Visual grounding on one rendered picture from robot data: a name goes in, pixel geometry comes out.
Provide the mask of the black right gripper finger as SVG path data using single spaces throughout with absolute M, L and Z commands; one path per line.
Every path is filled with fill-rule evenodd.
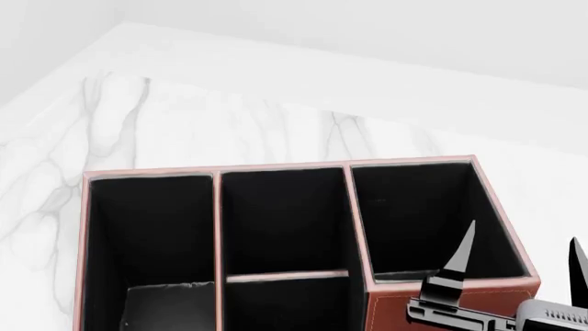
M 432 305 L 458 306 L 475 237 L 476 221 L 470 223 L 457 250 L 435 275 L 422 283 L 420 300 Z
M 588 305 L 588 258 L 576 237 L 570 241 L 569 278 L 571 305 Z

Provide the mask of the brown leather compartment caddy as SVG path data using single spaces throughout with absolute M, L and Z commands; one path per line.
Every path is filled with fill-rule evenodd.
M 462 237 L 461 304 L 540 279 L 475 156 L 94 170 L 73 331 L 437 331 L 406 305 Z

